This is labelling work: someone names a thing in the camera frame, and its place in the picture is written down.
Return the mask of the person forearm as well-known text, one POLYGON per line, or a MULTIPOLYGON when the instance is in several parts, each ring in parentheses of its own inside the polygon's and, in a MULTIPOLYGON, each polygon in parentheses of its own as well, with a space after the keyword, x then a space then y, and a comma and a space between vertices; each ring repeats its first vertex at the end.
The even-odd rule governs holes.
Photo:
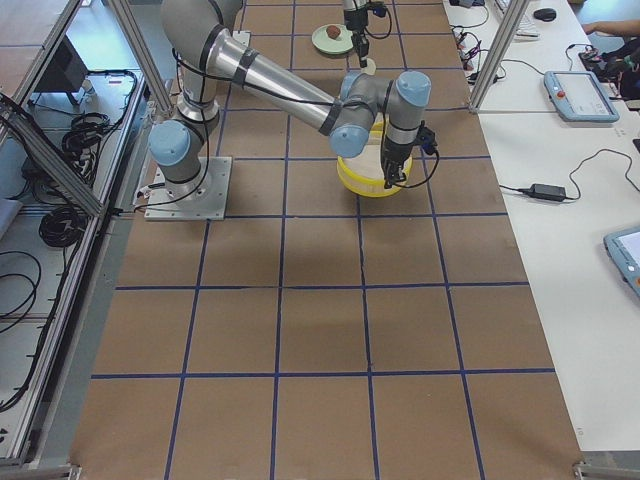
POLYGON ((595 21, 582 24, 582 28, 587 35, 590 35, 594 32, 600 32, 612 36, 637 37, 640 31, 640 21, 638 19, 595 21))

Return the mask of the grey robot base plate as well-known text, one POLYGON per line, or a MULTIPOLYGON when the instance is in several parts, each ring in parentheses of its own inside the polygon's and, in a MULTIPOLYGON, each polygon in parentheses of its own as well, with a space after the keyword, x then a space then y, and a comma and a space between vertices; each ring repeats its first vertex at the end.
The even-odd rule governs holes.
POLYGON ((200 156, 201 171, 195 179, 176 184, 165 179, 160 167, 154 181, 162 186, 151 191, 147 221, 220 221, 225 218, 233 159, 200 156))

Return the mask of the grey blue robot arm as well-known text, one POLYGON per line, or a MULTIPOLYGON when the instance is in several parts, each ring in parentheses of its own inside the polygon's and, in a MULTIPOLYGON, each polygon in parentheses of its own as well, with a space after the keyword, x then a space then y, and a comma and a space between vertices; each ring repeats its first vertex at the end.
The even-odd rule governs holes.
POLYGON ((359 155, 376 118, 384 120, 380 164, 384 186, 406 187, 404 164, 414 147, 437 156, 434 132, 423 119, 431 81, 417 71, 390 80, 352 71, 339 97, 284 69, 233 38, 239 1, 165 1, 163 30, 185 70, 178 117, 193 126, 218 119, 215 84, 226 81, 262 98, 328 137, 342 158, 359 155))

